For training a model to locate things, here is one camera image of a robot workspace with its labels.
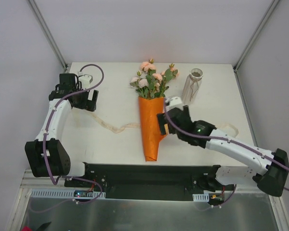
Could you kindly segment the orange wrapping paper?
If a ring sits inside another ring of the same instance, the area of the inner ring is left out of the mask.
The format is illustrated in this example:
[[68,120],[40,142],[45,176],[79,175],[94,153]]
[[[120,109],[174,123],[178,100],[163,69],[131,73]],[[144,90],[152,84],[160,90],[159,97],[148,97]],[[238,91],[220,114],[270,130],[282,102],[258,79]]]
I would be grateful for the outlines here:
[[157,115],[163,113],[163,97],[138,98],[143,153],[146,162],[158,159],[159,143],[165,137],[160,132]]

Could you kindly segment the pink flower bouquet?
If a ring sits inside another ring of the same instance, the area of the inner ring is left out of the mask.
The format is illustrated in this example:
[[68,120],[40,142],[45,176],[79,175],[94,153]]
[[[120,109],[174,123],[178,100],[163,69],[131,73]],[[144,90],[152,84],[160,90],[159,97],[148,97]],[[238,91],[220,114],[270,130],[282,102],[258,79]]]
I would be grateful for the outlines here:
[[169,89],[169,82],[178,77],[179,72],[175,64],[169,64],[169,67],[161,72],[157,72],[154,59],[142,62],[135,77],[129,85],[135,89],[138,96],[147,100],[165,97],[165,92]]

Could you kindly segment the cream printed ribbon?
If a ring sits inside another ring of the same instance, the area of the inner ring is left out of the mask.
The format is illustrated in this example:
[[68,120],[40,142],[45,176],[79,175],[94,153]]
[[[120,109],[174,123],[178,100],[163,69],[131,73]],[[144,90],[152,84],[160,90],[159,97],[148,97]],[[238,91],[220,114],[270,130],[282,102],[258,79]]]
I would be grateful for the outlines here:
[[114,134],[118,134],[126,130],[127,128],[133,128],[133,129],[140,129],[139,123],[128,123],[123,125],[122,127],[118,128],[114,125],[111,125],[104,120],[102,120],[100,117],[98,117],[93,112],[80,112],[80,111],[73,111],[72,117],[75,122],[75,126],[77,128],[92,128],[92,121],[94,120],[96,124],[100,125],[102,128],[105,128],[109,131],[111,131]]

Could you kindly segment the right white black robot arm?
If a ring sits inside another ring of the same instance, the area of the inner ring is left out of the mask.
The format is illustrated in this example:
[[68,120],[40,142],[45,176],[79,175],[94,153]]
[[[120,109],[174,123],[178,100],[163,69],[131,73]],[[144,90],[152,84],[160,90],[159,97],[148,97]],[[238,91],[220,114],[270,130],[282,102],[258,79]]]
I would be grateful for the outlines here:
[[280,197],[288,177],[289,160],[281,149],[270,151],[238,141],[206,121],[191,121],[189,109],[173,108],[157,115],[161,134],[175,134],[192,146],[199,146],[244,164],[243,167],[213,165],[197,185],[211,192],[227,185],[257,186],[262,192]]

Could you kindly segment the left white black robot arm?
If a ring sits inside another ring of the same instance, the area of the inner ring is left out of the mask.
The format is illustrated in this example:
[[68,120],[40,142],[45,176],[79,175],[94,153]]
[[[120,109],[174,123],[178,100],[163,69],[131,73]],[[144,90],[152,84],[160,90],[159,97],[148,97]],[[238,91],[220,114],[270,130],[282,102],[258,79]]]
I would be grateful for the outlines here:
[[33,141],[25,144],[25,153],[36,178],[53,176],[75,177],[81,187],[92,182],[84,162],[72,160],[61,139],[66,120],[73,108],[96,110],[98,91],[89,90],[93,77],[88,74],[65,73],[49,94],[49,110],[43,127]]

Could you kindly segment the beige ribbed vase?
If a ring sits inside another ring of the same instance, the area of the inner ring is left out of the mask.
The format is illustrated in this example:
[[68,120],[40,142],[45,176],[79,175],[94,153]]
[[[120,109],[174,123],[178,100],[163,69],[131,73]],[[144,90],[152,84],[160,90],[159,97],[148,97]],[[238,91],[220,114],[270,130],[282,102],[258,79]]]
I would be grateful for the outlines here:
[[186,78],[181,100],[185,105],[191,105],[199,92],[203,78],[203,71],[199,68],[193,68]]

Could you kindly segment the left aluminium frame post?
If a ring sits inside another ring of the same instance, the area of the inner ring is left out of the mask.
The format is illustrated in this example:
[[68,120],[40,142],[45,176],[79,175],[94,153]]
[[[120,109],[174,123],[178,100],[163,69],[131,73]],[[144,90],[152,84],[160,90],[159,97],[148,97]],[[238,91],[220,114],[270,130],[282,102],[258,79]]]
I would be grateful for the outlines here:
[[57,45],[49,26],[47,25],[47,22],[41,12],[41,10],[38,7],[38,4],[35,0],[27,0],[26,1],[28,6],[30,7],[33,15],[35,16],[37,23],[39,24],[48,44],[50,45],[55,57],[57,58],[58,62],[60,63],[61,67],[65,72],[68,71],[68,63],[66,62],[65,58],[63,57],[59,46]]

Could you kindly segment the aluminium frame post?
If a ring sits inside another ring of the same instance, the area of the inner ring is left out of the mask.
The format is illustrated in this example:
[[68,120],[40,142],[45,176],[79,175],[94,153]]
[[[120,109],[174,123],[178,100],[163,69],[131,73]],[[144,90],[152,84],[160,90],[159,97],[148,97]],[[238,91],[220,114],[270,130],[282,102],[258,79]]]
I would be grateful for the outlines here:
[[65,72],[68,71],[68,63],[66,62],[65,58],[63,57],[59,46],[57,45],[49,26],[47,25],[47,22],[41,12],[41,10],[38,7],[38,4],[35,0],[27,0],[26,1],[28,6],[30,7],[33,15],[35,16],[37,23],[39,24],[48,44],[50,45],[55,57],[57,58],[58,62],[60,63],[61,67]]
[[259,24],[257,25],[255,31],[252,34],[252,36],[248,40],[245,48],[243,49],[240,57],[238,58],[236,64],[233,66],[233,70],[234,70],[235,73],[239,70],[239,68],[243,64],[243,62],[246,59],[247,55],[251,51],[251,49],[254,46],[255,42],[257,41],[257,39],[261,35],[261,33],[264,30],[266,24],[268,23],[268,21],[270,20],[270,18],[272,17],[272,15],[274,14],[276,8],[279,6],[280,3],[281,3],[281,0],[272,0],[270,2],[267,10],[265,11],[264,15],[262,16]]

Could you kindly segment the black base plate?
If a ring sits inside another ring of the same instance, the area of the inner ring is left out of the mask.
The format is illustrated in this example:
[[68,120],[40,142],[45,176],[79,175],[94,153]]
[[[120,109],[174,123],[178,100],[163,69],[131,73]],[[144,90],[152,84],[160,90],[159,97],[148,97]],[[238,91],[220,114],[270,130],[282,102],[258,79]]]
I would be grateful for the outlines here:
[[107,199],[192,201],[205,191],[232,191],[213,178],[216,166],[150,166],[86,164],[79,179],[66,180],[65,187],[103,191]]

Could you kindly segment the aluminium front rail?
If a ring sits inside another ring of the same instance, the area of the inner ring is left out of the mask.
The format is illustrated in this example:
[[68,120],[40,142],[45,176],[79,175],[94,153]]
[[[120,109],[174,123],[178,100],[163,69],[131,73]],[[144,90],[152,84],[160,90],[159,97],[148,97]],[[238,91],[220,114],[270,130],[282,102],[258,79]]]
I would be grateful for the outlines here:
[[[20,188],[28,188],[28,189],[67,189],[73,188],[78,189],[80,187],[65,187],[65,179],[60,178],[57,185],[54,185],[49,178],[41,177],[36,178],[34,177],[32,171],[30,169],[26,169],[21,181]],[[256,185],[242,185],[239,184],[237,186],[237,191],[239,193],[263,193],[260,189],[257,188]]]

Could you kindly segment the right aluminium frame post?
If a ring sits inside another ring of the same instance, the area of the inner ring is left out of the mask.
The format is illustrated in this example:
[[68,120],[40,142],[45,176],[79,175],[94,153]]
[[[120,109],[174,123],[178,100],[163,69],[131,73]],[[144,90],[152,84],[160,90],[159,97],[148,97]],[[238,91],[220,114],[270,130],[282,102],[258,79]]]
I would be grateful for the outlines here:
[[234,70],[235,73],[239,70],[239,68],[243,64],[243,62],[246,59],[247,55],[251,51],[251,49],[254,46],[255,42],[257,41],[257,39],[261,35],[261,33],[264,30],[266,24],[268,23],[268,21],[270,20],[270,18],[272,17],[272,15],[274,14],[276,8],[279,6],[280,3],[281,3],[281,0],[272,0],[270,2],[267,10],[265,11],[264,15],[262,16],[259,24],[257,25],[255,31],[252,34],[252,36],[248,40],[245,48],[243,49],[240,57],[238,58],[236,64],[233,66],[233,70]]

